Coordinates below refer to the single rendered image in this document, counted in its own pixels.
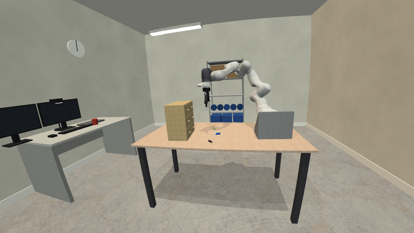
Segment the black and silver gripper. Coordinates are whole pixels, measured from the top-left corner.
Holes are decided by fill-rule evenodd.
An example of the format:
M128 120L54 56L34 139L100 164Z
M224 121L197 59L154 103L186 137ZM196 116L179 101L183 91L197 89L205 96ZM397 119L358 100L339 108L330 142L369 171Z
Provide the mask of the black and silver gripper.
M208 108L210 108L210 100L209 100L209 91L211 91L210 88L203 88L203 92L205 92L205 99L204 99L204 104L205 104L205 110L208 110Z

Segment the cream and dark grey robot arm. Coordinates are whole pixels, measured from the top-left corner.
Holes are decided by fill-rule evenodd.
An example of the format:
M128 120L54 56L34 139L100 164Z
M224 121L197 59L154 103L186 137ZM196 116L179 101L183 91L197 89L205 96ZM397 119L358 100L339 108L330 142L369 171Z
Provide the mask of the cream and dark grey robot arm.
M235 72L236 71L236 72ZM247 78L252 87L257 87L249 95L251 101L256 103L257 115L258 112L277 112L276 110L271 109L267 104L267 100L263 98L271 91L271 86L267 83L261 82L257 73L252 69L252 66L249 61L244 61L239 66L239 63L234 61L225 65L224 70L212 71L209 68L202 69L202 83L198 84L198 87L209 87L211 86L211 81L222 81L227 75L235 72L239 78L243 78L247 74Z

